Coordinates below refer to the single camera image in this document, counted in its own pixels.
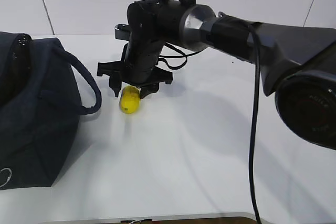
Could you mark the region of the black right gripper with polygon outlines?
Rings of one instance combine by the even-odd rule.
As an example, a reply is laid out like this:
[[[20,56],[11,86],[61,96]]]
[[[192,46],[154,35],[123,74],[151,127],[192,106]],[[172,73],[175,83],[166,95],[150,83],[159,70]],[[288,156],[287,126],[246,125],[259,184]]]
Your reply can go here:
[[[109,76],[118,97],[122,83],[141,87],[140,99],[157,93],[159,84],[171,84],[173,74],[157,67],[166,44],[180,46],[184,0],[140,0],[127,9],[131,34],[119,61],[99,63],[97,76]]]

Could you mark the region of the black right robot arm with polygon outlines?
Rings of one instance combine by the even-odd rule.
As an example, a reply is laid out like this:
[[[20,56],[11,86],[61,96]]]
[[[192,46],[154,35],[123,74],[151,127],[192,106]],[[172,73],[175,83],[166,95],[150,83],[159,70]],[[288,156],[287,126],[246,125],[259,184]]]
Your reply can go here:
[[[217,16],[196,0],[141,0],[129,5],[128,23],[116,26],[126,41],[119,61],[99,63],[118,94],[122,83],[140,96],[171,84],[173,75],[158,67],[163,47],[192,54],[211,47],[254,64],[265,95],[275,96],[284,124],[303,140],[335,149],[335,29],[251,22]]]

